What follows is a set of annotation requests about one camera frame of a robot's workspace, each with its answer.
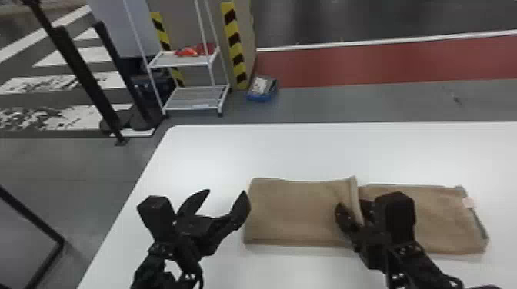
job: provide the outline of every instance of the yellow and black striped post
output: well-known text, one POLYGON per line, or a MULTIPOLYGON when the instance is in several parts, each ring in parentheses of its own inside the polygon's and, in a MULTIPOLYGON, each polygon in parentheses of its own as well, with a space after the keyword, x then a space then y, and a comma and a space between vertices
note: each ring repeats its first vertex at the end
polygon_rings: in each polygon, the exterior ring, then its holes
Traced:
MULTIPOLYGON (((156 34, 158 35, 163 51, 172 51, 171 41, 168 39, 168 34, 165 30, 165 26, 163 25, 163 18, 160 12, 151 12, 151 20, 152 24, 155 26, 156 34)), ((170 68, 168 73, 178 82, 180 87, 185 87, 185 79, 178 68, 170 68)))
POLYGON ((237 88, 246 89, 248 87, 248 75, 246 74, 244 52, 242 50, 241 35, 238 29, 237 12, 235 11, 234 3, 222 2, 221 12, 225 21, 225 34, 230 46, 230 59, 233 64, 233 74, 237 81, 237 88))

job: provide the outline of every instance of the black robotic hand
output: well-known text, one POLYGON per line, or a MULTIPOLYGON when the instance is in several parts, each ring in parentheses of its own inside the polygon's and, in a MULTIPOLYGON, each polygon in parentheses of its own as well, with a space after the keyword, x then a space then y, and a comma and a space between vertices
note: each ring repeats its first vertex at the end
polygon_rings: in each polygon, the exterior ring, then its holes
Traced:
POLYGON ((397 191, 373 202, 361 200, 360 205, 364 226, 343 204, 335 207, 335 221, 366 267, 385 274, 389 289, 463 289, 463 283, 442 273, 415 240, 415 203, 410 197, 397 191))
POLYGON ((222 240, 238 230, 251 211, 248 195, 243 191, 229 214, 218 218, 197 215, 210 190, 189 197, 175 213, 166 197, 151 196, 138 207, 140 217, 155 242, 148 257, 135 272, 132 289, 203 288, 203 270, 199 261, 213 255, 222 240), (175 261, 182 274, 178 280, 164 272, 165 260, 175 261))

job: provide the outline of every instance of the blue container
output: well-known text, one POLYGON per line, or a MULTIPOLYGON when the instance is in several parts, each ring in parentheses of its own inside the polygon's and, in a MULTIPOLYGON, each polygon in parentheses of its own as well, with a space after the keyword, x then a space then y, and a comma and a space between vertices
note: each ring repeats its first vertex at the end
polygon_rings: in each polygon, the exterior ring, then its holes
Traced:
POLYGON ((252 85, 246 94, 249 101, 270 101, 279 91, 278 82, 274 78, 257 75, 253 78, 252 85))

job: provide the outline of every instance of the metal shelf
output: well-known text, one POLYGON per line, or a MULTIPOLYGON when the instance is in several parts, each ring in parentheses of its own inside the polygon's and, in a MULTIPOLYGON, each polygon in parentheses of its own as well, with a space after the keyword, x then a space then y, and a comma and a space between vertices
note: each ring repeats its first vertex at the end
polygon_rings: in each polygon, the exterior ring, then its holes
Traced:
POLYGON ((165 103, 166 111, 220 109, 228 94, 229 85, 193 86, 175 89, 165 103))
MULTIPOLYGON (((135 25, 135 21, 133 20, 132 13, 128 7, 128 0, 122 1, 124 3, 125 12, 129 19, 129 24, 131 25, 133 34, 135 35, 136 44, 138 45, 138 49, 140 51, 140 54, 142 55, 142 59, 146 59, 146 53, 144 51, 142 41, 140 40, 135 25)), ((205 28, 203 27, 203 20, 199 8, 199 1, 200 0, 194 0, 193 2, 195 5, 195 12, 198 17, 199 31, 201 32, 202 44, 205 50, 207 51, 208 43, 206 41, 205 28)), ((147 73, 149 75, 152 90, 155 93, 156 101, 158 102, 158 105, 162 110, 162 114, 165 114, 166 111, 216 109, 218 115, 222 116, 222 106, 224 105, 226 96, 228 95, 230 90, 230 81, 228 79, 225 60, 221 56, 219 59, 221 60, 222 70, 225 76, 225 85, 217 85, 215 83, 212 64, 214 60, 217 58, 217 56, 221 54, 221 45, 219 44, 217 33, 215 31, 214 20, 212 18, 212 14, 210 13, 210 6, 208 4, 208 0, 202 1, 205 3, 205 10, 208 16, 208 22, 210 23, 212 35, 215 40, 214 53, 212 55, 201 55, 198 57, 178 57, 177 55, 175 55, 175 51, 161 51, 151 60, 151 62, 146 63, 147 65, 145 66, 145 69, 147 70, 147 73), (163 103, 158 91, 158 87, 156 86, 152 69, 184 68, 195 66, 206 66, 208 68, 208 76, 210 77, 210 82, 212 86, 195 86, 181 88, 179 87, 178 81, 175 78, 172 78, 174 79, 174 83, 176 84, 176 89, 172 92, 167 102, 163 103)))
POLYGON ((168 68, 168 67, 192 67, 210 65, 214 62, 221 49, 217 47, 214 53, 209 55, 200 55, 196 57, 177 56, 175 51, 161 51, 149 62, 150 68, 168 68))

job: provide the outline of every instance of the beige cloth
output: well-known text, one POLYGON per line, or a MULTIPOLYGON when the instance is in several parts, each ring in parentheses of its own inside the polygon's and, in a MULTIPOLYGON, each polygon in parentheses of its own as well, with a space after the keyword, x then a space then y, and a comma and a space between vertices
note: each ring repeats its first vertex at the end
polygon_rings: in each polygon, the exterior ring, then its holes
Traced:
POLYGON ((254 179, 244 242, 348 247, 349 241, 335 223, 335 206, 342 202, 362 223, 359 198, 372 201, 393 191, 415 200, 416 239, 428 252, 474 254, 485 250, 488 237, 475 212, 464 205, 467 194, 463 188, 370 184, 358 189, 354 177, 321 182, 254 179))
POLYGON ((401 191, 415 201, 415 238, 429 253, 477 254, 485 251, 488 236, 462 187, 369 184, 359 188, 359 197, 373 201, 378 196, 401 191))
POLYGON ((357 194, 354 178, 322 182, 256 178, 248 193, 252 212, 245 223, 245 243, 347 245, 333 212, 339 202, 351 204, 351 196, 357 194))

